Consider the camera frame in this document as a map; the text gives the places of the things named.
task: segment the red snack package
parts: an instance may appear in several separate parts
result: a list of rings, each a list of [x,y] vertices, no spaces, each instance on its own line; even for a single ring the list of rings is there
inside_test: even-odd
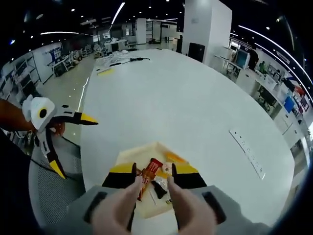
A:
[[[159,162],[155,158],[151,158],[151,161],[146,169],[142,170],[142,189],[140,190],[138,200],[141,201],[142,194],[144,193],[147,185],[155,178],[157,170],[163,166],[163,163]]]

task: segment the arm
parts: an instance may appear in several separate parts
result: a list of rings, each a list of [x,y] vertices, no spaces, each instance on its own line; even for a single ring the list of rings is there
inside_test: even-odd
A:
[[[0,127],[7,131],[36,131],[33,124],[25,120],[21,109],[3,99],[0,99]]]

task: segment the white power strip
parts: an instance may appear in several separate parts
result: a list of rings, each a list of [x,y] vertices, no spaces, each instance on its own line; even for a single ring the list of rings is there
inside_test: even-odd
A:
[[[265,177],[265,171],[261,167],[261,165],[258,163],[258,161],[255,158],[255,155],[253,154],[252,150],[250,149],[248,143],[245,141],[244,137],[240,134],[240,132],[236,129],[229,130],[230,134],[233,136],[233,138],[236,140],[236,142],[239,144],[241,149],[244,151],[246,156],[248,157],[250,163],[254,167],[256,173],[260,177],[260,179],[264,179]]]

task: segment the gray floor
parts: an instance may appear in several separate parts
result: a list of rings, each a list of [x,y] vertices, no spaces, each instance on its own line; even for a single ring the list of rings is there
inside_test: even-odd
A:
[[[145,49],[173,49],[176,45],[173,42],[162,42],[161,44],[145,44],[137,45],[135,48],[139,50]],[[84,85],[87,83],[93,69],[95,59],[93,54],[75,66],[70,71],[64,73],[60,77],[51,77],[44,84],[42,95],[51,99],[56,105],[67,104],[76,111],[82,111],[84,107]],[[68,140],[80,145],[81,127],[71,123],[66,124],[64,137]]]

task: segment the black ceiling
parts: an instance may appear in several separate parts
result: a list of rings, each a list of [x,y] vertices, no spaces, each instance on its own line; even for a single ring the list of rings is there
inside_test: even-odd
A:
[[[59,41],[73,37],[71,34],[40,35],[49,31],[68,31],[92,34],[90,27],[99,25],[109,26],[117,12],[122,0],[10,0],[2,3],[0,16],[2,34],[1,65],[12,57],[19,57],[29,49],[41,47],[42,43],[49,44],[51,41]],[[132,22],[136,18],[171,19],[179,18],[184,14],[184,0],[126,0],[126,4],[118,15],[115,24]],[[308,28],[311,27],[309,3],[298,0],[287,3],[282,0],[221,0],[233,11],[232,31],[239,35],[240,39],[250,44],[257,42],[269,50],[277,49],[260,36],[238,25],[251,28],[277,42],[293,55],[302,64],[303,58],[307,59],[307,72],[313,77],[310,68],[312,58],[312,44],[309,42]],[[110,21],[102,23],[102,18],[110,17]],[[95,24],[81,25],[86,20],[96,19]],[[295,70],[306,86],[313,86],[300,69]]]

